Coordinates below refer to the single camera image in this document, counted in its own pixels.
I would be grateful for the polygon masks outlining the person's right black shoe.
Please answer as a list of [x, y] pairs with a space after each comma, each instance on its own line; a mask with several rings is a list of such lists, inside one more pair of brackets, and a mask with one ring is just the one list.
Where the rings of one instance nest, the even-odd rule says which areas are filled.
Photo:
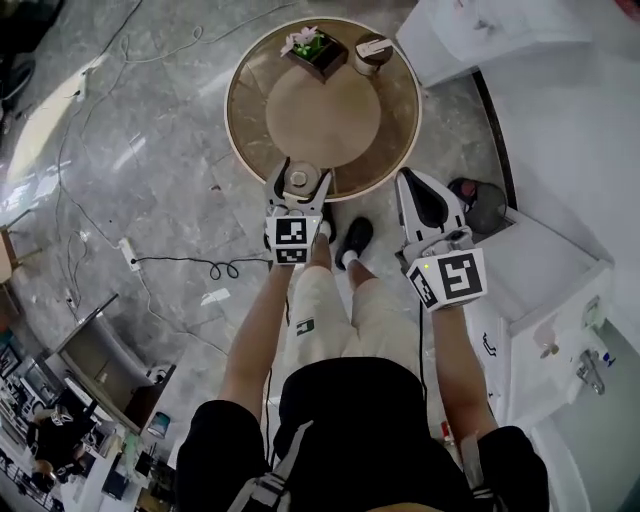
[[357, 217], [349, 226], [335, 256], [335, 265], [341, 271], [346, 271], [342, 264], [342, 256], [347, 250], [355, 250], [359, 259], [373, 239], [374, 229], [371, 221], [365, 217]]

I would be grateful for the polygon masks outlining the black curved floor rail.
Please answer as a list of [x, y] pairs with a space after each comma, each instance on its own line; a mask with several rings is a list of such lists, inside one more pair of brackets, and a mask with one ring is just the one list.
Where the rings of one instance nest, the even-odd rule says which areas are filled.
[[480, 99], [482, 101], [485, 113], [490, 125], [490, 129], [493, 135], [496, 152], [502, 172], [502, 177], [505, 185], [505, 193], [507, 199], [507, 205], [513, 210], [518, 209], [516, 189], [509, 160], [509, 155], [504, 140], [503, 131], [500, 125], [500, 121], [489, 92], [488, 86], [481, 71], [474, 71], [472, 78], [478, 90]]

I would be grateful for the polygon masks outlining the teal round container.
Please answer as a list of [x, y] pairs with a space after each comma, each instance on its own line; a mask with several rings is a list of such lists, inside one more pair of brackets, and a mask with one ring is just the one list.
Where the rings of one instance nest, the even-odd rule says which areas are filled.
[[158, 439], [164, 439], [171, 424], [171, 418], [162, 411], [156, 411], [149, 425], [147, 432]]

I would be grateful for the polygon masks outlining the brown planter with pink flower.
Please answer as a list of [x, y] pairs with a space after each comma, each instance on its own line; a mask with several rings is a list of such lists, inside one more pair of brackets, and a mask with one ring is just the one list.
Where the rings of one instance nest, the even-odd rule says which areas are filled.
[[347, 63], [349, 52], [341, 42], [317, 26], [304, 26], [299, 32], [286, 36], [280, 55], [325, 84]]

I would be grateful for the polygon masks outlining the round beige side table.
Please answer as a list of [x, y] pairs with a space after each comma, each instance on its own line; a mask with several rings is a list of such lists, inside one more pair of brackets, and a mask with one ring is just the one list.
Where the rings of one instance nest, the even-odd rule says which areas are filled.
[[[317, 26], [348, 50], [347, 63], [325, 84], [280, 55], [285, 38]], [[414, 149], [422, 123], [422, 94], [408, 59], [393, 56], [364, 76], [355, 69], [356, 41], [381, 34], [356, 21], [309, 17], [261, 35], [231, 75], [224, 118], [233, 151], [265, 182], [286, 157], [333, 171], [329, 200], [362, 196], [392, 178]]]

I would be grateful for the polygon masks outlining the green soap dish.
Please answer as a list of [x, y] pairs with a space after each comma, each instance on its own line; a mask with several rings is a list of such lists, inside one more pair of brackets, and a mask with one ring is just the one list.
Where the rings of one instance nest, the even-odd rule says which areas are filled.
[[608, 302], [600, 295], [592, 297], [584, 307], [582, 314], [582, 328], [583, 329], [600, 329], [606, 318], [608, 312]]

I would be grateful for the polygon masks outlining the person's left forearm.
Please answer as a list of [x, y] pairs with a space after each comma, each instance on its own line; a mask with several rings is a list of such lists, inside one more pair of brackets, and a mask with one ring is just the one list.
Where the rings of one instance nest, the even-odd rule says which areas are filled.
[[238, 330], [218, 398], [261, 417], [264, 386], [275, 359], [293, 266], [274, 265]]

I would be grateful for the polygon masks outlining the black mesh waste bin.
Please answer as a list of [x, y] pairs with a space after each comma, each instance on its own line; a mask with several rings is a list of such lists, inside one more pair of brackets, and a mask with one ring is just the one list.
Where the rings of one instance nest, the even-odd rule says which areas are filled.
[[508, 203], [497, 185], [456, 178], [447, 188], [461, 203], [466, 224], [475, 234], [492, 235], [504, 224]]

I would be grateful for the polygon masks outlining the person's right forearm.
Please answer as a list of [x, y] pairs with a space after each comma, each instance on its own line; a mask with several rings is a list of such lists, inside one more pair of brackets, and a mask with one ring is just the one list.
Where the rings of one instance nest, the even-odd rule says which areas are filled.
[[457, 442], [498, 428], [488, 404], [483, 370], [470, 342], [461, 306], [431, 314], [435, 365], [447, 421]]

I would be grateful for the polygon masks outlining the person's cream shorts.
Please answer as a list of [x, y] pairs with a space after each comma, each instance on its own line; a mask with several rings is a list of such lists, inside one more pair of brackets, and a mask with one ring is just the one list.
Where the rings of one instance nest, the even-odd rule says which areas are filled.
[[310, 267], [295, 287], [284, 349], [289, 374], [312, 363], [341, 357], [377, 357], [419, 373], [419, 328], [399, 299], [378, 278], [353, 293], [348, 314], [335, 276]]

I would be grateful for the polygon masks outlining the brown jar with white lid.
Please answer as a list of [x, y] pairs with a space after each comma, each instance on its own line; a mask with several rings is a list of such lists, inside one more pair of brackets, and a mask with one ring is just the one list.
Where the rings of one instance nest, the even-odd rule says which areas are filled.
[[355, 45], [355, 69], [364, 76], [377, 73], [393, 56], [393, 42], [377, 33], [361, 36]]

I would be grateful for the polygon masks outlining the person's black t-shirt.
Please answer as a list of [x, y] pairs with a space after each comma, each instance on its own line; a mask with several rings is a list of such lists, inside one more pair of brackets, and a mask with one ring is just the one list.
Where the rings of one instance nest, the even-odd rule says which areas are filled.
[[[302, 434], [285, 488], [291, 512], [367, 512], [402, 503], [442, 512], [548, 512], [546, 467], [516, 427], [478, 443], [472, 487], [429, 432], [419, 379], [381, 358], [338, 358], [291, 374], [282, 390], [279, 457]], [[261, 429], [226, 400], [201, 405], [182, 444], [179, 512], [227, 512], [243, 485], [268, 472]]]

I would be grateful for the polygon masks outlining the small round beige object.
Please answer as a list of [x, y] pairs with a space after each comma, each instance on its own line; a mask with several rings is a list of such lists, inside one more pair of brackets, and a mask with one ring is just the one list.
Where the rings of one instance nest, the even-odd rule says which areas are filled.
[[317, 187], [322, 172], [304, 161], [291, 161], [285, 171], [285, 191], [298, 197], [308, 197]]

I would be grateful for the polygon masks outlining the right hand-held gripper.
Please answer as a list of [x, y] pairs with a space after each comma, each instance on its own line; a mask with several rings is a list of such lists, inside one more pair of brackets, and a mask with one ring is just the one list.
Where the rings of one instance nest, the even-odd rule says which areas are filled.
[[426, 311], [461, 306], [486, 295], [483, 250], [465, 226], [457, 197], [437, 179], [408, 167], [397, 174], [395, 189], [401, 225], [411, 243], [397, 252], [397, 258]]

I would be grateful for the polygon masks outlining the chrome faucet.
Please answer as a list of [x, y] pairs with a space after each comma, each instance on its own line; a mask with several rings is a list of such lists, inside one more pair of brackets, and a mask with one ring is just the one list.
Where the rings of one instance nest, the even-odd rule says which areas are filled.
[[585, 350], [579, 357], [579, 367], [576, 375], [597, 395], [603, 396], [606, 388], [597, 370], [597, 363], [597, 354], [591, 350]]

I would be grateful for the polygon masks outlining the white washbasin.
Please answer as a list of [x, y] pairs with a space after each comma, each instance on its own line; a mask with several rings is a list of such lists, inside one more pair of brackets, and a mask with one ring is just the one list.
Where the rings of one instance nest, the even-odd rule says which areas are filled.
[[[525, 429], [575, 401], [584, 384], [576, 375], [581, 353], [591, 350], [599, 362], [608, 352], [598, 329], [583, 329], [581, 320], [585, 305], [595, 295], [607, 300], [609, 312], [612, 274], [612, 266], [600, 260], [536, 310], [511, 324], [507, 423]], [[534, 332], [544, 323], [554, 327], [559, 352], [541, 359]]]

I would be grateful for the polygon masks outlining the wooden stool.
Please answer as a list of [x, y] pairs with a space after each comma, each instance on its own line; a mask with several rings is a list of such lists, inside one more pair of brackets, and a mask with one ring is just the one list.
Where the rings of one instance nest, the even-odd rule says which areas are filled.
[[31, 212], [31, 209], [26, 209], [13, 221], [0, 226], [0, 285], [9, 281], [13, 272], [21, 267], [27, 259], [42, 252], [41, 248], [37, 248], [22, 256], [17, 256], [10, 238], [11, 227]]

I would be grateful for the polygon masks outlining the black scooter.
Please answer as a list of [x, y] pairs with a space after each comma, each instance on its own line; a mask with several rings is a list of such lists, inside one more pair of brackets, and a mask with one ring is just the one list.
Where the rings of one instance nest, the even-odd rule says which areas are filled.
[[0, 107], [10, 108], [31, 81], [36, 63], [32, 59], [15, 64], [15, 54], [0, 54]]

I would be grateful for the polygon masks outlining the pink bottle with gold cap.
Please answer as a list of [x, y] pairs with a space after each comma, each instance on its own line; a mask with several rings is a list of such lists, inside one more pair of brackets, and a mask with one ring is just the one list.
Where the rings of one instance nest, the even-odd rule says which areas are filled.
[[534, 341], [540, 349], [540, 358], [545, 359], [549, 355], [556, 355], [559, 352], [557, 336], [551, 324], [540, 324], [534, 332]]

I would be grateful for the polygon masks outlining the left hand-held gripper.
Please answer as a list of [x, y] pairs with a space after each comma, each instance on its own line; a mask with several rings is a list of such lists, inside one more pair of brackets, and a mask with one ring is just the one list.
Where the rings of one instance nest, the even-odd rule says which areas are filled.
[[267, 211], [265, 234], [273, 260], [278, 265], [295, 266], [310, 261], [312, 248], [323, 221], [322, 208], [333, 178], [324, 172], [306, 202], [285, 202], [286, 171], [291, 158], [276, 165], [265, 182]]

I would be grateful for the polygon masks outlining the person's left lower leg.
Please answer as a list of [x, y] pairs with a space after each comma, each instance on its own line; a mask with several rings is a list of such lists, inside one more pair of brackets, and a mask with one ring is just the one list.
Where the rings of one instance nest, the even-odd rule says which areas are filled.
[[313, 246], [311, 259], [307, 264], [307, 267], [322, 267], [328, 271], [332, 271], [330, 244], [326, 235], [322, 233], [317, 235]]

